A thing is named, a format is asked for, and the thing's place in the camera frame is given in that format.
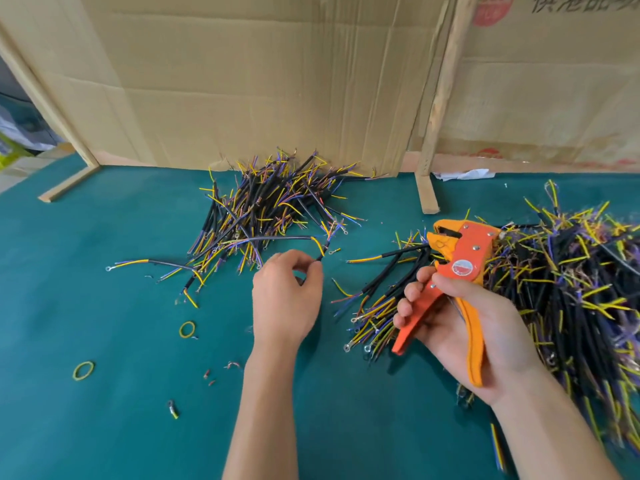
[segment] left hand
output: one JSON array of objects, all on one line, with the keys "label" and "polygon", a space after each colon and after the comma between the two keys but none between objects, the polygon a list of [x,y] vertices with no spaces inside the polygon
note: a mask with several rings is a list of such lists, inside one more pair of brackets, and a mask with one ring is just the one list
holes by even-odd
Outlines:
[{"label": "left hand", "polygon": [[[293,271],[307,274],[300,286]],[[274,254],[253,277],[255,344],[295,352],[313,328],[323,289],[322,263],[302,251]]]}]

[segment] teal work surface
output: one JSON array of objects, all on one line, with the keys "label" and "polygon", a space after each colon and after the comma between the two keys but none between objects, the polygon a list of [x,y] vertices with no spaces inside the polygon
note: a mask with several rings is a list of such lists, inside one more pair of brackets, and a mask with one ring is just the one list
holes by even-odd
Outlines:
[{"label": "teal work surface", "polygon": [[[75,155],[0,195],[0,478],[111,480],[219,478],[251,351],[252,274],[230,260],[198,296],[200,309],[176,298],[185,276],[160,284],[164,268],[134,258],[180,260],[209,207],[199,187],[207,172],[105,168],[55,203],[37,195],[83,167]],[[233,173],[216,175],[221,188]],[[534,222],[523,201],[546,204],[548,175],[435,182],[437,218],[480,215],[489,223]],[[565,209],[611,200],[622,220],[638,220],[640,179],[624,175],[555,177]],[[361,288],[384,262],[346,258],[393,249],[395,231],[431,227],[412,175],[342,186],[335,206],[367,219],[338,234],[324,260],[321,316],[303,344],[294,384],[302,479],[499,479],[488,409],[455,405],[455,381],[420,344],[402,358],[371,366],[362,350],[345,354],[349,319],[332,314],[346,290]],[[288,249],[278,242],[268,254]],[[313,243],[300,248],[316,254]],[[199,340],[181,339],[192,320]],[[92,375],[72,379],[78,363]],[[203,374],[211,369],[210,379]],[[215,379],[209,387],[210,380]],[[173,399],[180,411],[167,409]],[[640,478],[629,453],[610,451],[627,478]]]}]

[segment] hand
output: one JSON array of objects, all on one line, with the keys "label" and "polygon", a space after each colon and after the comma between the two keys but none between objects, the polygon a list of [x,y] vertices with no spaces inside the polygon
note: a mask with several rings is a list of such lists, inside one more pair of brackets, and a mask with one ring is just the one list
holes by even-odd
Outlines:
[{"label": "hand", "polygon": [[[300,286],[293,270],[307,274]],[[298,351],[313,328],[322,299],[322,263],[302,251],[274,254],[253,277],[256,345]]]},{"label": "hand", "polygon": [[446,370],[462,385],[491,405],[506,395],[515,383],[538,372],[546,372],[538,358],[533,341],[516,307],[507,298],[464,280],[452,280],[434,267],[418,271],[417,282],[404,289],[405,298],[398,302],[394,324],[400,328],[412,313],[412,301],[420,296],[424,284],[432,279],[449,296],[464,298],[479,312],[484,334],[485,360],[482,376],[484,387],[471,386],[467,372],[468,333],[464,320],[446,298],[439,301],[416,332]]}]

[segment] wooden frame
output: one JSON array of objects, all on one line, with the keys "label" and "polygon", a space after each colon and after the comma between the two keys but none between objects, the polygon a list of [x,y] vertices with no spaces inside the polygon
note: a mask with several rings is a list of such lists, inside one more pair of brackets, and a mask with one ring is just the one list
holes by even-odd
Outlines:
[{"label": "wooden frame", "polygon": [[59,133],[73,145],[75,151],[80,154],[82,160],[87,164],[87,168],[80,170],[75,175],[69,177],[39,197],[41,201],[52,202],[71,187],[80,183],[92,173],[100,170],[100,163],[98,163],[98,160],[95,159],[91,151],[84,145],[73,126],[71,126],[66,117],[60,112],[58,106],[52,101],[36,75],[31,71],[25,60],[16,50],[13,42],[9,39],[7,33],[1,27],[0,54],[31,100],[36,103],[41,112],[46,113],[48,120],[51,121]]},{"label": "wooden frame", "polygon": [[476,4],[477,0],[457,0],[456,2],[456,10],[453,14],[449,38],[447,39],[447,46],[440,67],[438,84],[422,142],[422,151],[415,169],[415,183],[418,186],[420,205],[425,214],[437,214],[440,211],[429,174],[431,173],[431,165],[435,156],[438,135],[440,134],[440,128],[442,127],[449,97],[451,96],[458,62],[464,49],[467,31],[476,14]]}]

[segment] forearm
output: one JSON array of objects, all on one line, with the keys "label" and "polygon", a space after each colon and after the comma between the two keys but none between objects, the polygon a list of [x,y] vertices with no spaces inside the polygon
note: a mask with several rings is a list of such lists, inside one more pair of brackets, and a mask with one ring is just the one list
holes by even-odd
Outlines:
[{"label": "forearm", "polygon": [[534,375],[493,406],[520,478],[620,478],[562,387],[546,371]]},{"label": "forearm", "polygon": [[290,347],[254,347],[244,369],[240,411],[223,480],[297,479]]}]

